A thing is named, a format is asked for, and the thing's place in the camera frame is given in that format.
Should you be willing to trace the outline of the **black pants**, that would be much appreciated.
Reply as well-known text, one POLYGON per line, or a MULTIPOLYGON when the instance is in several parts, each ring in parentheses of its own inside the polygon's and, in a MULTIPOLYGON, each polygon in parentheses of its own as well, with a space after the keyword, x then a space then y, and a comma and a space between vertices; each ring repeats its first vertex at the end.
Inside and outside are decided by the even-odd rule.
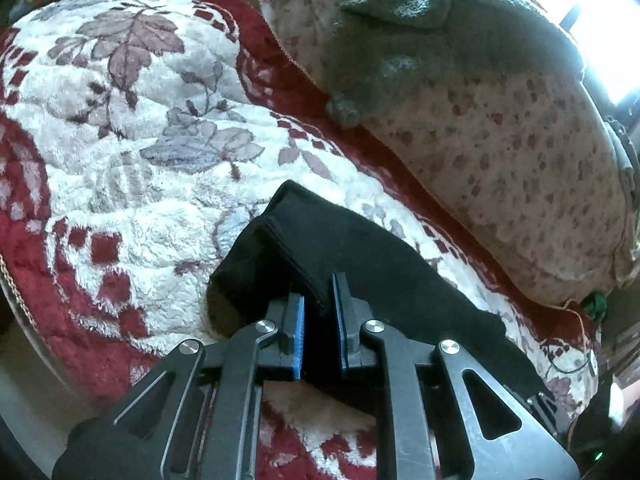
POLYGON ((533 363, 508 338, 497 315, 477 309, 407 243, 372 221, 334 205, 294 181, 277 189, 265 211, 241 232, 209 279, 214 330, 230 337, 265 317, 270 301, 305 299, 305 382, 371 414, 375 386, 347 378, 338 364, 332 275, 375 318, 406 337, 453 339, 521 398, 549 390, 533 363))

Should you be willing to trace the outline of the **green object by pillow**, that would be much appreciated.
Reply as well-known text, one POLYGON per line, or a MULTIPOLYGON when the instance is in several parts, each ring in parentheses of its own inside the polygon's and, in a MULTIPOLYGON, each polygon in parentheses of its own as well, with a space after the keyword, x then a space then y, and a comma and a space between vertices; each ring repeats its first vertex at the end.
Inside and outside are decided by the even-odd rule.
POLYGON ((608 302, 603 292, 592 292, 582 300, 582 310, 591 322, 601 323, 606 317, 608 302))

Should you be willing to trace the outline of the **floral beige pillow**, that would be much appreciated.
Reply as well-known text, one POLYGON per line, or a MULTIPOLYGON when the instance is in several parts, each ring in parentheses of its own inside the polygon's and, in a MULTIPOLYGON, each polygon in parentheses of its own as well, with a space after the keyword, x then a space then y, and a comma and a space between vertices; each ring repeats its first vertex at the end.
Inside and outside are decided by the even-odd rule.
MULTIPOLYGON (((323 55, 349 0, 244 1, 326 92, 323 55)), ((583 300, 638 275, 638 159, 582 80, 430 80, 356 126, 388 146, 528 298, 583 300)))

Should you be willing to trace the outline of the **red white floral blanket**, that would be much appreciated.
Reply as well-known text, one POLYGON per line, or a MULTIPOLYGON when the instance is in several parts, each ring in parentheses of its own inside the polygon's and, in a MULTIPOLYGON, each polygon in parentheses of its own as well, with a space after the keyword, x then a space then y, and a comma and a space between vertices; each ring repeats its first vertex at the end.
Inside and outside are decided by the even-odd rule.
POLYGON ((242 0, 65 0, 1 38, 1 275, 43 359, 94 404, 183 339, 209 277, 286 180, 415 249, 506 334, 570 417, 592 325, 520 296, 399 158, 326 97, 242 0))

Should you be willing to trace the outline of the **grey green towel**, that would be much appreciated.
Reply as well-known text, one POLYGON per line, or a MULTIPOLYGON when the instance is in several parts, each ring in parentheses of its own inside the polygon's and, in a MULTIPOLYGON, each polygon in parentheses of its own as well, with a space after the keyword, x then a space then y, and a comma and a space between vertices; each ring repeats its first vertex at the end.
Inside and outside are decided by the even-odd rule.
POLYGON ((323 55, 326 108, 352 128, 427 81, 524 73, 581 81, 573 39, 530 0, 349 0, 323 55))

